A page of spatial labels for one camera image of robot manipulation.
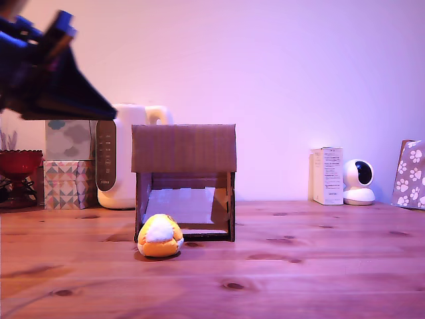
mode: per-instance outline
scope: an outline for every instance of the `white kettle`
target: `white kettle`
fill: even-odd
[[[110,209],[135,208],[135,173],[131,172],[131,125],[172,124],[164,106],[114,104],[113,121],[96,124],[96,185],[99,204]]]

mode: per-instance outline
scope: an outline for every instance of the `orange plush toy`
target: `orange plush toy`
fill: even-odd
[[[179,225],[170,216],[151,216],[140,229],[137,247],[143,256],[168,257],[179,252],[183,244]]]

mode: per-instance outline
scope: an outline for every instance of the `black object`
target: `black object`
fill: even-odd
[[[72,15],[59,11],[43,34],[0,18],[0,111],[24,120],[113,120],[116,110],[78,70],[69,46]]]
[[[99,121],[96,126],[96,184],[109,191],[116,182],[117,128],[114,121]]]
[[[369,165],[363,161],[356,161],[356,167],[357,171],[359,172],[360,183],[363,185],[368,184],[368,182],[370,182],[372,179],[372,170]]]

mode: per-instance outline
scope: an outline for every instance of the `white security camera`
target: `white security camera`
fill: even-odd
[[[344,203],[372,205],[375,194],[368,186],[373,181],[373,167],[362,159],[352,159],[344,165]]]

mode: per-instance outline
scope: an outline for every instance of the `geometric pattern box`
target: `geometric pattern box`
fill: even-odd
[[[98,203],[94,161],[44,161],[44,208],[84,209]]]

